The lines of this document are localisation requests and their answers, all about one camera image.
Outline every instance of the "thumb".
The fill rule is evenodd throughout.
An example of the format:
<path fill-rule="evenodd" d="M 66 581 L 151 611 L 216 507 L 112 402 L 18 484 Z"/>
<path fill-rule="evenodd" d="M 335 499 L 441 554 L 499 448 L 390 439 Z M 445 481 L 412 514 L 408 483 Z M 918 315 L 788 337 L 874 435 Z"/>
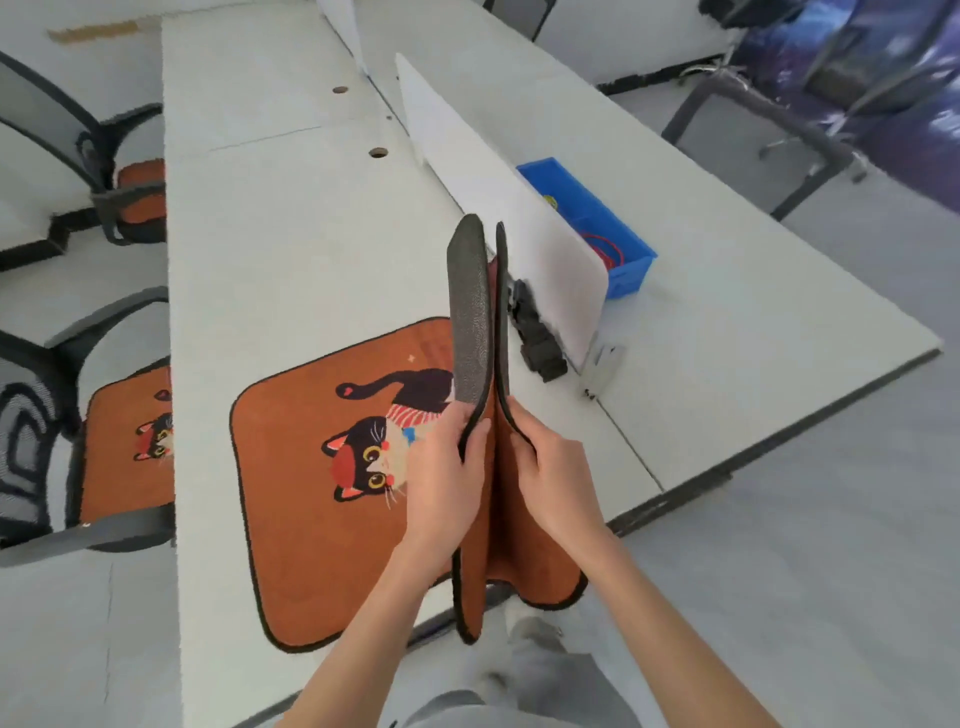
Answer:
<path fill-rule="evenodd" d="M 483 473 L 487 465 L 487 436 L 490 435 L 491 421 L 488 417 L 477 425 L 467 438 L 464 451 L 464 466 L 470 473 Z"/>
<path fill-rule="evenodd" d="M 514 444 L 516 456 L 516 473 L 520 482 L 537 477 L 540 466 L 537 464 L 537 454 L 526 440 L 515 432 L 510 433 L 510 441 Z"/>

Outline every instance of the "table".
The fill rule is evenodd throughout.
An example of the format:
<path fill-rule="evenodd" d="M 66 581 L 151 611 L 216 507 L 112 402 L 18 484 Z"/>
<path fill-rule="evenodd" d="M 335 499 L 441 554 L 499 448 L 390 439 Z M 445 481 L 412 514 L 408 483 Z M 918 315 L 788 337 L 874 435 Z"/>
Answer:
<path fill-rule="evenodd" d="M 664 490 L 729 472 L 939 350 L 933 332 L 469 0 L 356 10 L 371 79 L 401 119 L 397 52 L 509 162 L 556 157 L 660 254 L 636 296 L 605 307 L 600 338 L 628 353 L 601 401 Z"/>
<path fill-rule="evenodd" d="M 219 63 L 194 47 L 209 48 L 222 37 L 215 14 L 237 34 L 249 31 L 233 37 L 244 63 Z M 282 29 L 294 26 L 278 43 Z M 230 406 L 264 376 L 447 313 L 444 252 L 461 212 L 417 164 L 393 115 L 376 104 L 363 107 L 372 92 L 341 46 L 334 46 L 338 61 L 297 82 L 270 83 L 268 75 L 283 75 L 291 59 L 333 53 L 305 47 L 330 41 L 315 6 L 191 14 L 165 20 L 162 36 L 167 143 L 180 150 L 167 158 L 167 209 L 183 722 L 219 728 L 298 691 L 327 651 L 281 652 L 260 626 Z M 183 66 L 204 54 L 208 64 Z M 190 93 L 242 87 L 250 67 L 262 75 L 247 88 L 260 96 L 224 92 L 219 111 L 198 111 L 205 102 Z M 347 85 L 348 93 L 333 94 L 335 85 Z M 327 104 L 355 90 L 363 110 L 325 115 Z M 270 98 L 278 108 L 303 109 L 285 94 L 294 100 L 315 94 L 319 123 L 300 130 L 304 116 L 273 114 L 263 103 Z M 267 137 L 221 144 L 220 119 L 234 116 L 240 127 L 255 116 L 244 137 L 269 129 Z M 372 158 L 368 151 L 377 146 L 389 154 Z M 399 280 L 410 279 L 418 285 L 391 297 Z M 511 335 L 514 392 L 535 414 L 584 441 L 605 517 L 659 497 L 615 425 L 578 395 L 576 379 L 544 385 L 522 365 Z M 451 604 L 448 582 L 432 589 L 417 623 Z"/>

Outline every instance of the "blue tray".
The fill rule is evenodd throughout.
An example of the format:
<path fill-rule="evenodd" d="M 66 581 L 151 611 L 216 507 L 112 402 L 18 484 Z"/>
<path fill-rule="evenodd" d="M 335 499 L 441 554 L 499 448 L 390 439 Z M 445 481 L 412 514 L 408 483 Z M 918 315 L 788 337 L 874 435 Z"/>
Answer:
<path fill-rule="evenodd" d="M 554 158 L 521 164 L 516 170 L 541 195 L 553 198 L 556 202 L 554 207 L 570 227 L 580 234 L 589 233 L 607 238 L 623 253 L 623 265 L 617 265 L 607 272 L 610 276 L 608 299 L 618 299 L 639 290 L 650 264 L 657 257 L 639 235 L 620 222 L 606 205 L 597 200 Z M 603 240 L 588 240 L 603 248 L 613 260 L 619 259 L 619 254 Z"/>

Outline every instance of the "cat illustration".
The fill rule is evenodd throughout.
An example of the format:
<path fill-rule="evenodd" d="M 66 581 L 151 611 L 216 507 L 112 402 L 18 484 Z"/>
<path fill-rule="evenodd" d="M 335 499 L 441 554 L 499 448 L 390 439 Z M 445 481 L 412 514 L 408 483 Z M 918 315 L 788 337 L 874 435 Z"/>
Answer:
<path fill-rule="evenodd" d="M 453 374 L 444 369 L 393 372 L 370 384 L 337 385 L 344 400 L 366 400 L 391 384 L 402 386 L 382 417 L 365 417 L 323 444 L 333 458 L 335 500 L 383 494 L 390 504 L 407 481 L 407 453 L 453 401 Z"/>
<path fill-rule="evenodd" d="M 161 389 L 154 395 L 158 401 L 170 401 L 170 390 Z M 137 453 L 134 460 L 158 460 L 174 453 L 173 413 L 164 412 L 155 420 L 150 420 L 136 429 L 138 435 Z"/>

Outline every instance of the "forearm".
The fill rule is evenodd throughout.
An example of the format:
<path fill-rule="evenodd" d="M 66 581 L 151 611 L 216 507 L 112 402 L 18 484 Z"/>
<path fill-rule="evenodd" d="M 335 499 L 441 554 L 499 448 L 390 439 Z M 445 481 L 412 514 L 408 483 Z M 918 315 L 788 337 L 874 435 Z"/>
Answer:
<path fill-rule="evenodd" d="M 394 549 L 356 617 L 279 723 L 283 728 L 373 728 L 423 596 L 436 574 L 406 543 Z"/>
<path fill-rule="evenodd" d="M 671 728 L 777 722 L 604 529 L 574 556 L 610 610 Z"/>

